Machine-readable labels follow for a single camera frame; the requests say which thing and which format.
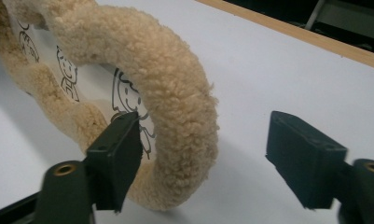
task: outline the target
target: plush toy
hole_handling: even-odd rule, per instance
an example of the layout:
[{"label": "plush toy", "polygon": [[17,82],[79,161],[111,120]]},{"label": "plush toy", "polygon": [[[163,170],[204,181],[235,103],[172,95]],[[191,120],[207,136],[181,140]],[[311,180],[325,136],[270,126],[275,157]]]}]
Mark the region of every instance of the plush toy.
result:
[{"label": "plush toy", "polygon": [[[215,163],[216,99],[203,68],[179,36],[144,12],[93,0],[0,0],[0,58],[82,150],[117,114],[139,112],[146,160],[128,195],[142,206],[179,205]],[[110,80],[109,99],[78,83],[97,67],[110,77],[90,74],[90,83]]]}]

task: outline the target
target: wooden strip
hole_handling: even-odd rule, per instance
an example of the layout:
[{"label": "wooden strip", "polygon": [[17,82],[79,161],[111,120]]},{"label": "wooden strip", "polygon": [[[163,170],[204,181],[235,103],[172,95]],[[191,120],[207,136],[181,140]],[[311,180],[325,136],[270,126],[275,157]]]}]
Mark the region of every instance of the wooden strip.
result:
[{"label": "wooden strip", "polygon": [[323,35],[298,28],[283,21],[275,20],[274,18],[256,13],[252,10],[233,5],[222,0],[196,0],[210,7],[215,7],[220,10],[239,16],[249,21],[261,24],[272,30],[278,31],[285,35],[293,36],[301,41],[313,44],[322,49],[329,50],[340,56],[352,59],[354,61],[364,63],[374,67],[374,53],[364,49],[360,49],[338,40],[328,38]]}]

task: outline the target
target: fluffy beige border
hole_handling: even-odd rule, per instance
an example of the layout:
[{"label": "fluffy beige border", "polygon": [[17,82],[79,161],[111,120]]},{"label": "fluffy beige border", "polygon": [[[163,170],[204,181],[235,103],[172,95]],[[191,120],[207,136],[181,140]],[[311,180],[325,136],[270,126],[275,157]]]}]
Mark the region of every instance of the fluffy beige border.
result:
[{"label": "fluffy beige border", "polygon": [[0,57],[48,118],[82,149],[105,128],[89,103],[70,103],[44,64],[28,64],[9,29],[7,13],[45,23],[77,65],[121,67],[139,90],[157,134],[157,158],[140,167],[129,191],[137,203],[166,210],[184,202],[207,177],[217,155],[216,99],[196,55],[169,28],[133,8],[93,0],[0,2]]}]

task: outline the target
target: beige fleece ring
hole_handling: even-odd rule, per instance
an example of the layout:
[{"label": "beige fleece ring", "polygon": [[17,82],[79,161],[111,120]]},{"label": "beige fleece ring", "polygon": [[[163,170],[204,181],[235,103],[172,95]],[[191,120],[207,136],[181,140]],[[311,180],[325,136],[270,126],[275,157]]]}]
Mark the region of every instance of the beige fleece ring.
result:
[{"label": "beige fleece ring", "polygon": [[[128,74],[157,134],[157,158],[140,167],[129,197],[156,210],[187,200],[215,162],[218,129],[216,99],[188,45],[133,8],[98,6],[93,0],[4,0],[4,4],[7,12],[0,8],[0,27],[7,30],[0,30],[0,57],[48,118],[82,149],[105,128],[95,106],[67,101],[44,64],[27,65],[3,14],[26,23],[45,23],[76,65],[110,63]],[[27,67],[20,73],[16,64]]]}]

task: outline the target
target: white table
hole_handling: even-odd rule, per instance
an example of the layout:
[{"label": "white table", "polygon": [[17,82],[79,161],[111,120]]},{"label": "white table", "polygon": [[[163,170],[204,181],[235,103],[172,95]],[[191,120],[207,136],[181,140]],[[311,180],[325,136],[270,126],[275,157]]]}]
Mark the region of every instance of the white table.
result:
[{"label": "white table", "polygon": [[[126,201],[98,223],[337,223],[332,210],[304,210],[265,159],[270,112],[299,116],[350,149],[347,162],[374,160],[374,68],[191,0],[123,0],[178,33],[200,58],[214,95],[220,154],[192,197],[152,212]],[[0,208],[40,188],[51,165],[82,160],[0,65]]]}]

